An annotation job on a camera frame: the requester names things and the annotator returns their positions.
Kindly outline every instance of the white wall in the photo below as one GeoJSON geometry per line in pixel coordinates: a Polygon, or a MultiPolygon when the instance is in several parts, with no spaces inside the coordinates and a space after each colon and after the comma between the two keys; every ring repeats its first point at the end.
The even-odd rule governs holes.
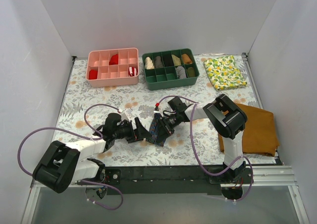
{"type": "MultiPolygon", "coordinates": [[[[32,130],[55,126],[71,56],[40,0],[0,0],[0,223],[21,222],[31,177],[17,149],[32,130]]],[[[32,172],[52,133],[35,135],[22,150],[32,172]]]]}
{"type": "Polygon", "coordinates": [[[137,47],[248,52],[275,0],[42,0],[72,56],[137,47]]]}
{"type": "Polygon", "coordinates": [[[317,0],[277,0],[249,59],[264,109],[276,118],[282,161],[292,165],[317,223],[317,0]]]}

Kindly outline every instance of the lemon print cloth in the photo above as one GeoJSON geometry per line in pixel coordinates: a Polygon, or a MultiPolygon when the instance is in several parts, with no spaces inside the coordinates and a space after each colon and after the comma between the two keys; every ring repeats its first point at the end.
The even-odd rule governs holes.
{"type": "Polygon", "coordinates": [[[233,56],[208,59],[204,62],[207,76],[217,90],[247,86],[233,56]]]}

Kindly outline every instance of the table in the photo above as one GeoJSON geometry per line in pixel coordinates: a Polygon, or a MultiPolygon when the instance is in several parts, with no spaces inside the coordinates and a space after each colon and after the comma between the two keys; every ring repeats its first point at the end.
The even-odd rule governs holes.
{"type": "MultiPolygon", "coordinates": [[[[166,95],[181,95],[198,102],[211,102],[220,93],[226,94],[234,102],[259,107],[256,94],[251,86],[248,71],[241,56],[234,56],[236,65],[242,71],[249,86],[245,88],[217,91],[209,82],[203,61],[215,56],[194,56],[200,76],[193,86],[150,91],[145,82],[143,64],[139,58],[139,83],[129,86],[92,88],[86,81],[87,59],[77,59],[74,63],[69,84],[65,92],[57,127],[81,135],[91,136],[92,130],[85,124],[83,115],[91,105],[104,103],[120,109],[129,109],[132,118],[138,116],[143,126],[148,129],[153,119],[153,109],[166,95]]],[[[161,103],[168,108],[168,99],[161,103]]],[[[104,123],[106,115],[115,110],[105,107],[93,108],[87,120],[94,127],[104,123]]],[[[217,132],[208,119],[194,121],[194,140],[200,160],[205,165],[222,164],[224,153],[219,149],[217,132]]],[[[78,140],[70,134],[55,132],[54,140],[72,142],[78,140]]],[[[253,164],[275,164],[274,157],[258,154],[247,154],[253,164]]],[[[106,166],[179,166],[197,165],[189,139],[189,123],[179,125],[175,134],[169,137],[163,147],[146,141],[128,144],[125,140],[116,140],[115,145],[107,152],[99,154],[98,160],[106,166]]]]}

